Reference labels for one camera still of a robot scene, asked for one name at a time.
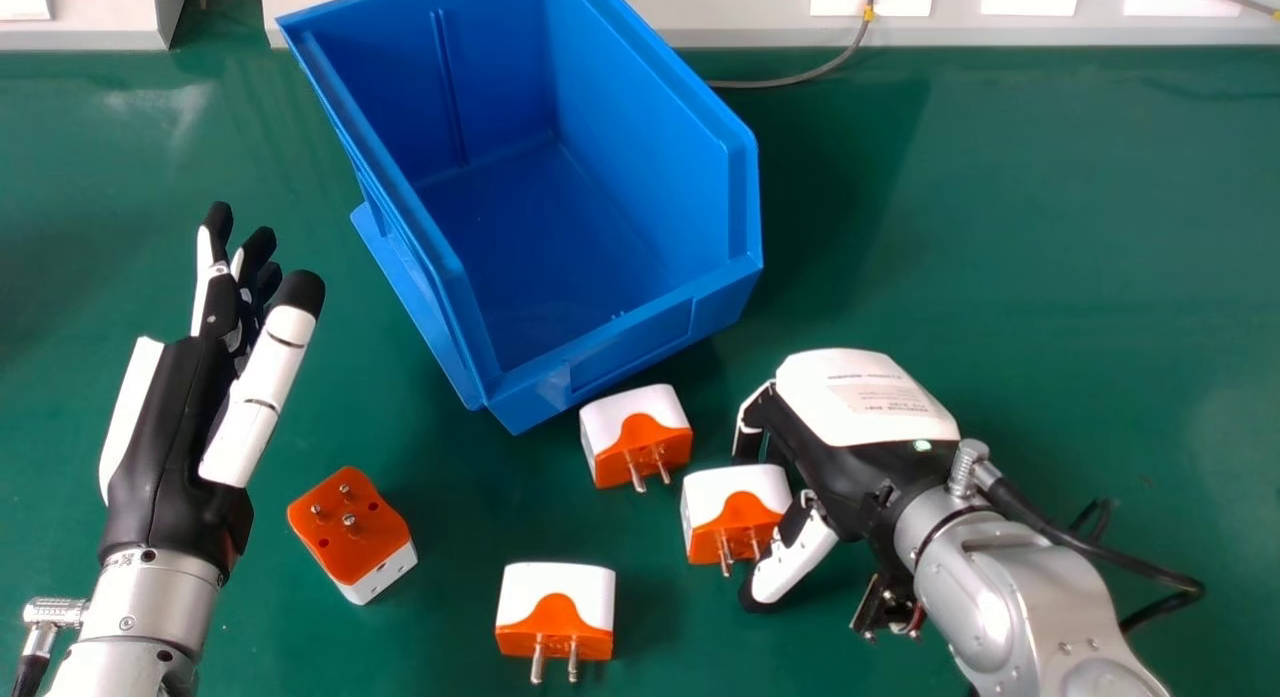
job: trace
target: storage bin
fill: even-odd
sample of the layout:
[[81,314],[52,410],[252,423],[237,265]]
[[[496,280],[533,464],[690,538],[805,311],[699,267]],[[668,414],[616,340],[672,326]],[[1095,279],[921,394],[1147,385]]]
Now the storage bin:
[[280,27],[466,407],[522,432],[739,318],[754,137],[623,0],[338,0]]

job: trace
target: robotic hand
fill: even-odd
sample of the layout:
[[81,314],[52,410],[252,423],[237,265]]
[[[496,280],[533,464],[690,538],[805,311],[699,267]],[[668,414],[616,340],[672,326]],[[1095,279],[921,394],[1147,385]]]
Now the robotic hand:
[[[919,639],[929,615],[983,697],[1169,697],[1124,633],[1203,584],[1098,545],[1108,505],[1093,538],[1053,527],[887,356],[790,356],[739,412],[735,463],[762,449],[808,489],[742,583],[745,609],[773,607],[837,542],[864,538],[879,573],[850,628],[868,642],[886,628]],[[1085,558],[1179,592],[1117,623]]]
[[[49,697],[188,697],[218,592],[244,554],[246,485],[302,364],[324,304],[311,272],[280,278],[260,228],[233,258],[232,211],[196,237],[191,336],[141,338],[102,446],[108,506],[91,601],[27,602],[13,697],[31,697],[59,629],[79,629]],[[266,301],[275,295],[274,304]]]

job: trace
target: screw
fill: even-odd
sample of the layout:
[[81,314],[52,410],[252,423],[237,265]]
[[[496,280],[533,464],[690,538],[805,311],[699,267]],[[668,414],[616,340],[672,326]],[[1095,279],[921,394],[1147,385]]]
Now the screw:
[[973,469],[978,463],[991,457],[991,448],[977,439],[961,439],[956,446],[956,457],[951,460],[951,477],[947,478],[947,494],[959,500],[973,497]]

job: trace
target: orange and white plug adapter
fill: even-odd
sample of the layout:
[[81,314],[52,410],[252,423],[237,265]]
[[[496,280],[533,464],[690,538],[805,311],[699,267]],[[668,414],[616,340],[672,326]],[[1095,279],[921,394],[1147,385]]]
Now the orange and white plug adapter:
[[671,483],[671,471],[689,464],[694,431],[671,384],[600,398],[582,407],[577,418],[586,464],[599,489],[630,480],[636,492],[644,492],[649,474]]
[[728,577],[735,560],[760,559],[787,506],[791,487],[781,466],[726,466],[691,473],[680,499],[685,555],[694,565],[718,561]]
[[289,527],[338,586],[366,605],[417,564],[404,518],[365,473],[344,466],[289,505]]
[[529,682],[543,683],[548,659],[568,660],[568,680],[577,682],[580,660],[613,657],[612,569],[570,561],[516,561],[502,574],[498,650],[529,657]]

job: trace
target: green table surface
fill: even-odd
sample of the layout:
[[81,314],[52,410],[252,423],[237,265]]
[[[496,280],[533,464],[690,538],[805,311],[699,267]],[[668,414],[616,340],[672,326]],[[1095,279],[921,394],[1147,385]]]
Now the green table surface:
[[[348,223],[351,169],[252,0],[184,17],[169,54],[0,56],[0,659],[22,604],[86,595],[97,457],[132,341],[186,329],[192,228],[227,200],[329,302],[251,489],[204,696],[526,694],[499,656],[502,568],[618,573],[617,651],[580,694],[942,694],[936,630],[847,629],[873,564],[841,547],[769,616],[682,558],[678,481],[600,492],[576,414],[512,437],[468,413]],[[764,75],[827,52],[689,55]],[[1110,495],[1108,544],[1210,597],[1134,636],[1188,694],[1263,693],[1280,639],[1280,51],[895,50],[726,95],[760,142],[767,269],[736,327],[628,384],[675,382],[695,467],[788,352],[887,350],[1050,513]],[[360,466],[420,565],[349,605],[284,519]],[[1158,591],[1103,568],[1121,611]],[[563,664],[545,694],[571,692]]]

